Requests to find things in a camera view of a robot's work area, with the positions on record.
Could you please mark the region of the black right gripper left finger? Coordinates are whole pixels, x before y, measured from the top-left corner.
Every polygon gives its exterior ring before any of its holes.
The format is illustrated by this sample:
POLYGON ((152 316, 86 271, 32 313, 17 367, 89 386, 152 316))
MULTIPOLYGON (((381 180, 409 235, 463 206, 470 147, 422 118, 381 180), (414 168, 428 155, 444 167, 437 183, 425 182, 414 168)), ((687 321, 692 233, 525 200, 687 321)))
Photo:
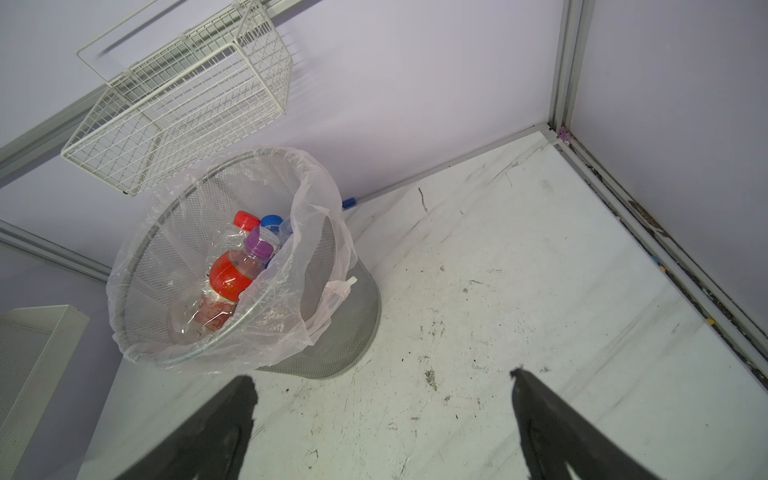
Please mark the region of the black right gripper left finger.
POLYGON ((230 381, 121 479, 237 479, 258 403, 254 380, 230 381))

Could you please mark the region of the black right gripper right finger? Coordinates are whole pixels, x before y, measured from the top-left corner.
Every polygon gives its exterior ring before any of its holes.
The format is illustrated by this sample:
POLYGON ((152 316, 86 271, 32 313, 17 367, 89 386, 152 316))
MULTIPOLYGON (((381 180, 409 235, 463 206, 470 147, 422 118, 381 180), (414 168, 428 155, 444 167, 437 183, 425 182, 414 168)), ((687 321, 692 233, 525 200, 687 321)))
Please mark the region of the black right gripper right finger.
POLYGON ((532 479, 655 479, 532 372, 516 368, 511 404, 532 479))

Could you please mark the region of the red label bottle purple cap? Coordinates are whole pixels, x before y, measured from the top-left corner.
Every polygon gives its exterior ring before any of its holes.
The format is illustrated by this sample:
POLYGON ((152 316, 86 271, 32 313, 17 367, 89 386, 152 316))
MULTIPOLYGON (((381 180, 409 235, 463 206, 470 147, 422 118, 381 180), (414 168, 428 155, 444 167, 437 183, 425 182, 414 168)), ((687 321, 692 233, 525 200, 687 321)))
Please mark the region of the red label bottle purple cap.
POLYGON ((201 294, 195 324, 210 332, 223 327, 234 315, 241 294, 265 270, 274 253, 273 243, 256 229, 241 247, 222 254, 209 271, 209 289, 201 294))

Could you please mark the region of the large clear bottle light-blue label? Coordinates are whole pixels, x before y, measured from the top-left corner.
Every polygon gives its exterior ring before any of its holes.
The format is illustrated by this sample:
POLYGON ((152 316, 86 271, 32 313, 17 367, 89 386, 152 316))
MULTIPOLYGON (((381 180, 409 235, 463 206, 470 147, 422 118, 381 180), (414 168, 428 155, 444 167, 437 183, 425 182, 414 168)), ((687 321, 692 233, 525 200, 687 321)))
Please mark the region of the large clear bottle light-blue label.
POLYGON ((293 234, 293 228, 289 218, 283 219, 279 215, 267 215, 261 219, 259 227, 259 239, 272 246, 270 260, 281 250, 293 234))

